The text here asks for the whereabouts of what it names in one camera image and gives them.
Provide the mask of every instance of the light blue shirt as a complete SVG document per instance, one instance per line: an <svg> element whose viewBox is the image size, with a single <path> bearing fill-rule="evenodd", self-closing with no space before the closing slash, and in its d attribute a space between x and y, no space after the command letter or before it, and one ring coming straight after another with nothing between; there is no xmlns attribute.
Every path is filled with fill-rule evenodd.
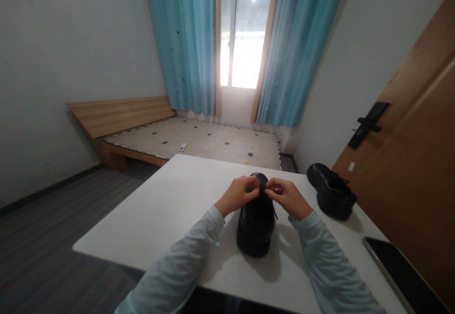
<svg viewBox="0 0 455 314"><path fill-rule="evenodd" d="M316 212L289 221L300 236L309 278L322 313L385 313ZM214 207L154 262L115 314L178 313L198 283L225 224Z"/></svg>

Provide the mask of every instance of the black door lock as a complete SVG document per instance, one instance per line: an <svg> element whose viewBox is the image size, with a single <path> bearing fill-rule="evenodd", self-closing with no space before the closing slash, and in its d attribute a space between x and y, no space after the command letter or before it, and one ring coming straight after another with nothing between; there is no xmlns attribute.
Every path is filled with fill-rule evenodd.
<svg viewBox="0 0 455 314"><path fill-rule="evenodd" d="M360 127L357 130L353 129L355 134L349 141L348 146L357 149L370 131L379 133L382 130L382 127L376 125L376 122L382 116L389 104L390 103L388 102L376 102L366 117L359 117L357 119L357 122L360 123Z"/></svg>

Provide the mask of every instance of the mattress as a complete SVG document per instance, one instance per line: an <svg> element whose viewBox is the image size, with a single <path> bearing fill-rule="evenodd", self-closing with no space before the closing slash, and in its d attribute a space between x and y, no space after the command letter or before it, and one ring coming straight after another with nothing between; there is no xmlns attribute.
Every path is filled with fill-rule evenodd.
<svg viewBox="0 0 455 314"><path fill-rule="evenodd" d="M105 137L107 143L171 159L176 154L281 170L275 134L171 117ZM180 146L187 144L183 152Z"/></svg>

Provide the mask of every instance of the black shoe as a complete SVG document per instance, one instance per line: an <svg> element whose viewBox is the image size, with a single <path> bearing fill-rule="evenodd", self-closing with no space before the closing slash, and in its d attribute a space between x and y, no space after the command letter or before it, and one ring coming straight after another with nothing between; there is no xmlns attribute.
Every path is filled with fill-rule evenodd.
<svg viewBox="0 0 455 314"><path fill-rule="evenodd" d="M251 257L263 257L270 248L270 236L275 228L275 209L272 200L264 193L267 177L253 173L259 181L259 197L240 209L237 226L237 245Z"/></svg>
<svg viewBox="0 0 455 314"><path fill-rule="evenodd" d="M321 163L308 167L307 178L318 191L318 205L322 212L337 219L347 220L357 201L357 196L346 185L349 181Z"/></svg>

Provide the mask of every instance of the light blue curtain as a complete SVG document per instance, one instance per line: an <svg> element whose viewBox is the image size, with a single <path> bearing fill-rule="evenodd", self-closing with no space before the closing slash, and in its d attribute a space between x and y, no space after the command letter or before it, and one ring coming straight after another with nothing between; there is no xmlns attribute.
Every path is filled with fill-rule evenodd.
<svg viewBox="0 0 455 314"><path fill-rule="evenodd" d="M338 0L278 0L256 122L298 126Z"/></svg>
<svg viewBox="0 0 455 314"><path fill-rule="evenodd" d="M173 109L214 114L215 0L149 0Z"/></svg>

